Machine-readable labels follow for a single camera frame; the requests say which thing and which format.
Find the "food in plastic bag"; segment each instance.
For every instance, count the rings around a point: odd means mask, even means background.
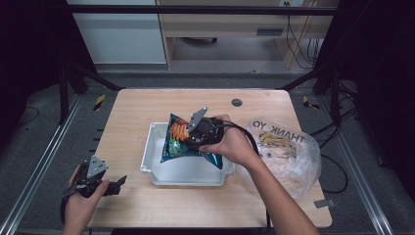
[[[321,174],[320,148],[314,138],[268,117],[252,119],[247,130],[262,160],[288,193],[295,199],[303,197]],[[236,170],[255,190],[248,172],[240,165]]]
[[[202,153],[199,149],[190,147],[187,143],[189,122],[174,114],[170,114],[164,146],[162,148],[161,163],[182,157],[204,157],[219,169],[223,168],[222,156],[213,153]]]

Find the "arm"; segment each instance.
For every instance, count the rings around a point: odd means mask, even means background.
[[[229,116],[217,118],[230,121]],[[200,151],[220,154],[247,169],[277,234],[319,234],[297,202],[256,154],[241,130],[227,127],[220,143],[201,146]]]
[[[72,182],[75,173],[76,170],[69,180],[69,185]],[[107,191],[109,184],[110,180],[104,180],[98,186],[95,193],[89,198],[84,198],[79,193],[75,193],[70,196],[65,210],[64,235],[83,234],[83,230],[88,225],[89,220],[91,220],[92,214],[94,213],[101,197]]]

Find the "white plastic container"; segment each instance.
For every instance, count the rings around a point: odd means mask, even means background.
[[[221,186],[226,176],[235,172],[235,165],[223,158],[219,169],[203,157],[182,157],[161,163],[162,148],[168,123],[150,125],[141,171],[150,173],[156,185]]]

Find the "wooden tabletop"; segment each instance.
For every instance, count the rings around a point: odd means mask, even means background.
[[[241,107],[231,104],[243,102]],[[117,196],[103,198],[89,227],[265,227],[265,206],[237,173],[222,186],[157,186],[140,165],[150,124],[182,118],[208,107],[206,117],[228,114],[247,127],[252,118],[273,117],[300,130],[289,94],[282,90],[125,89],[118,93],[96,156],[109,165],[104,178],[127,179]],[[317,227],[332,223],[317,181],[299,205]]]

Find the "wall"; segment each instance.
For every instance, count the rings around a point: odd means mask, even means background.
[[[69,4],[155,5],[154,0],[68,0]],[[94,64],[165,64],[155,14],[73,14]]]

